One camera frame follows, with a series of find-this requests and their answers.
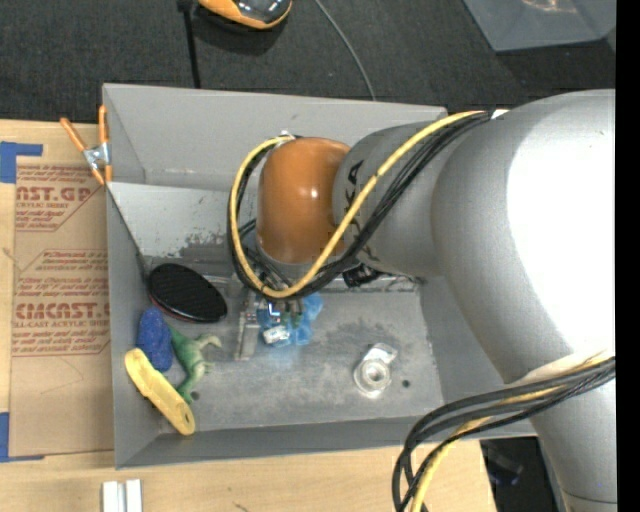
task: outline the yellow cable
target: yellow cable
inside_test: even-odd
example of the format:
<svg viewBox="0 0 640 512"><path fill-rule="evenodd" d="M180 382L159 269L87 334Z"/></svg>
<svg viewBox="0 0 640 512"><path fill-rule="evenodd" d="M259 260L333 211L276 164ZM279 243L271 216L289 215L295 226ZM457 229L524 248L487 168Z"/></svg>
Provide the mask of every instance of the yellow cable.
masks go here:
<svg viewBox="0 0 640 512"><path fill-rule="evenodd" d="M596 354L595 356L587 359L583 363L577 365L575 368L572 368L570 371L568 371L568 372L559 372L554 377L559 377L561 375L566 375L566 374L574 373L574 372L576 372L578 370L586 369L586 368L588 368L590 366L594 366L594 365L596 365L598 363L601 363L605 359L606 359L606 357L602 353ZM511 397L511 398L507 398L505 400L502 400L500 402L500 404L513 404L513 403L518 403L518 402L524 402L524 401L527 401L527 400L533 400L535 398L540 398L541 396L545 396L545 395L551 393L552 391L557 390L558 388L559 388L559 386L554 386L552 388L542 389L540 391L535 391L533 393L525 393L523 395L514 396L514 397ZM491 419L491 416L487 416L486 418L479 418L477 420L468 421L468 422L464 423L463 425L461 425L460 427L458 427L458 429L451 435L451 437L454 437L454 436L456 436L458 434L466 432L467 430L471 430L472 428L476 428L476 427L482 425L483 423L485 423L489 419ZM424 502L424 497L427 494L427 489L428 489L429 485L431 484L431 481L433 480L433 475L435 474L435 472L438 469L438 466L440 465L442 460L449 453L449 451L451 451L451 448L453 448L453 446L457 442L458 442L458 440L449 443L442 450L440 450L438 453L436 453L436 455L433 457L433 459L431 460L431 462L429 463L429 465L425 469L425 472L422 474L422 477L420 478L420 481L418 482L418 487L417 487L416 493L415 493L415 495L413 497L413 502L411 504L411 512L420 512L420 509L422 507L422 503Z"/></svg>
<svg viewBox="0 0 640 512"><path fill-rule="evenodd" d="M271 298L274 298L274 299L284 299L284 298L290 297L291 295L294 295L295 293L299 292L302 288L304 288L304 286L306 286L316 276L316 274L318 273L318 271L320 270L322 265L324 265L324 263L327 261L327 259L331 256L331 253L335 250L336 246L338 245L338 243L342 239L342 235L347 230L347 228L349 227L349 224L351 223L353 218L356 216L356 214L360 210L360 208L361 208L362 204L364 203L365 199L369 196L371 191L376 186L378 180L389 169L391 169L398 162L398 160L400 160L417 143L419 143L421 140L429 137L430 135L433 135L438 130L440 130L440 129L444 128L445 126L448 126L451 123L454 123L454 122L456 122L456 121L458 121L460 119L463 119L465 117L469 117L469 116L474 115L474 114L478 114L480 112L481 111L462 112L460 114L453 114L453 115L447 116L447 117L445 117L443 119L440 119L439 121L436 121L435 123L432 123L429 126L423 128L422 130L417 132L415 135L413 135L411 138L409 138L404 144L402 144L398 149L396 149L396 151L394 151L391 154L391 156L389 158L387 158L387 160L378 168L376 173L373 174L369 178L369 180L367 181L367 183L365 184L363 189L356 196L356 198L353 201L351 207L349 208L349 210L347 211L346 215L342 219L342 222L340 222L340 224L337 227L336 231L333 233L333 236L331 237L331 239L329 240L329 242L325 246L325 248L322 251L322 253L320 254L320 256L318 256L318 259L316 259L316 261L313 263L311 268L308 270L308 272L302 278L300 278L300 280L298 280L297 282L292 284L290 287L285 288L284 290L275 290L273 288L270 288L264 282L262 282L260 280L260 278L255 274L255 272L251 268L251 265L247 261L246 255L244 254L244 250L242 249L242 243L240 241L240 234L238 232L238 219L237 219L237 215L236 215L237 194L238 194L238 189L240 187L242 174L244 173L245 168L251 162L251 160L253 158L255 158L255 156L260 151L262 151L265 148L268 148L270 146L275 146L276 144L279 144L281 142L286 142L287 140L290 140L292 137L291 136L276 137L274 139L270 139L270 140L268 140L266 142L263 142L260 146L258 146L256 149L254 149L245 158L244 162L240 166L240 169L238 170L238 173L236 175L236 179L235 179L235 181L233 183L233 186L231 188L231 197L230 197L230 202L229 202L229 204L230 204L230 206L229 206L230 207L229 215L230 215L231 237L232 237L232 241L233 241L233 247L234 247L236 256L238 258L238 262L242 266L242 269L246 273L246 275L249 278L249 280L259 290L261 290L261 292L264 295L267 295L268 297L271 297Z"/></svg>

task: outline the cable bundle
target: cable bundle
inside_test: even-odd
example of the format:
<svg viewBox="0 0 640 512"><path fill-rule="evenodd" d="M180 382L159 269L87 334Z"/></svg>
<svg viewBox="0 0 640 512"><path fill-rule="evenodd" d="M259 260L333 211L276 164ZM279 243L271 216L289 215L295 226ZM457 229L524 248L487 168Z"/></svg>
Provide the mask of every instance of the cable bundle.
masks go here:
<svg viewBox="0 0 640 512"><path fill-rule="evenodd" d="M398 202L402 193L420 171L453 140L475 126L488 121L490 118L491 114L488 112L453 114L428 125L396 149L363 186L322 254L313 263L310 270L296 283L290 283L279 278L274 274L273 269L266 268L265 262L261 261L257 254L252 254L251 251L248 251L247 248L243 246L243 236L246 236L251 229L255 227L253 221L245 224L243 228L238 229L240 205L251 174L272 148L292 140L293 136L275 137L262 143L249 153L240 166L229 197L229 225L227 233L231 247L232 261L238 277L249 288L272 299L296 299L319 291L344 271L358 264L358 253L365 247L367 241L373 236L375 230L380 226L384 218ZM360 210L362 204L375 188L378 180L410 150L419 144L421 144L421 146L407 159L407 162L394 177L389 188L383 194L353 243L338 260L325 264L327 259L335 251L337 244L342 239L342 236ZM265 280L256 275L251 263L253 263L254 266L262 268L262 272L266 277Z"/></svg>
<svg viewBox="0 0 640 512"><path fill-rule="evenodd" d="M614 356L598 363L587 363L559 377L465 398L427 414L411 429L394 467L392 494L396 512L404 511L412 500L411 512L427 511L423 501L433 473L459 439L527 419L602 386L615 375ZM496 416L503 417L489 421ZM458 428L429 454L414 473L411 465L413 451L435 434L455 427ZM403 474L409 487L401 497Z"/></svg>

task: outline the metal clip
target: metal clip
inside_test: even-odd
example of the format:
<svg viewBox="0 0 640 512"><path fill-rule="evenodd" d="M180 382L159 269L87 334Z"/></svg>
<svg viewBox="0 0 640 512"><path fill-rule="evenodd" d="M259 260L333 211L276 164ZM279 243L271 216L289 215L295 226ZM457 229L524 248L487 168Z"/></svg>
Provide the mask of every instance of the metal clip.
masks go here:
<svg viewBox="0 0 640 512"><path fill-rule="evenodd" d="M60 119L60 124L66 130L74 146L78 148L78 151L82 152L82 154L84 155L84 158L89 164L89 167L91 167L91 174L93 174L93 177L98 181L98 183L100 183L100 185L104 185L105 180L111 181L113 177L106 114L107 109L104 105L102 105L100 107L100 110L98 111L98 132L100 137L100 145L93 148L88 147L84 143L78 131L74 128L73 124L71 124L71 121L69 121L66 117ZM102 174L100 174L99 163L104 166L104 177L102 176Z"/></svg>

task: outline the black floor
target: black floor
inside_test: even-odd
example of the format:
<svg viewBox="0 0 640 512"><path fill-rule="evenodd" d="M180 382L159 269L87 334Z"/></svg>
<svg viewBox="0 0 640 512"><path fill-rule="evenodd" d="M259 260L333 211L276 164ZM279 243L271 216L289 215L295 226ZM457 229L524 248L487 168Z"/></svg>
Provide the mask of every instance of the black floor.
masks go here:
<svg viewBox="0 0 640 512"><path fill-rule="evenodd" d="M463 0L322 0L380 101L511 108L563 92L614 88L610 42L496 54ZM314 0L266 33L193 20L202 87L367 99L354 57ZM104 82L192 87L175 0L0 3L0 118L95 122ZM554 511L535 439L501 441L523 466L496 487L500 512Z"/></svg>

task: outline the blue object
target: blue object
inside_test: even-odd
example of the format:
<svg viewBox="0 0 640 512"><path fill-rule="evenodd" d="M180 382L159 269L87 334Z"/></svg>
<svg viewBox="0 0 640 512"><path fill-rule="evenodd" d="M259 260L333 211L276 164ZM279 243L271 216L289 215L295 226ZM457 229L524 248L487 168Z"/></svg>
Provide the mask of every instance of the blue object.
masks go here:
<svg viewBox="0 0 640 512"><path fill-rule="evenodd" d="M16 182L16 157L42 156L42 144L0 142L0 183Z"/></svg>
<svg viewBox="0 0 640 512"><path fill-rule="evenodd" d="M256 311L256 317L258 324L260 325L260 336L264 339L264 332L274 327L283 326L288 337L279 339L273 343L268 343L270 347L285 347L287 345L307 345L313 337L313 329L311 324L316 320L324 300L320 297L319 293L312 293L308 297L302 299L304 311L302 318L300 319L297 327L293 325L292 319L288 317L286 320L281 320L282 315L274 315L270 305L267 308L258 309Z"/></svg>
<svg viewBox="0 0 640 512"><path fill-rule="evenodd" d="M149 358L159 372L166 372L173 364L171 331L162 312L155 306L148 308L140 317L136 347Z"/></svg>
<svg viewBox="0 0 640 512"><path fill-rule="evenodd" d="M0 463L18 460L39 460L42 457L9 457L9 413L0 412Z"/></svg>
<svg viewBox="0 0 640 512"><path fill-rule="evenodd" d="M9 413L0 413L0 462L9 459Z"/></svg>

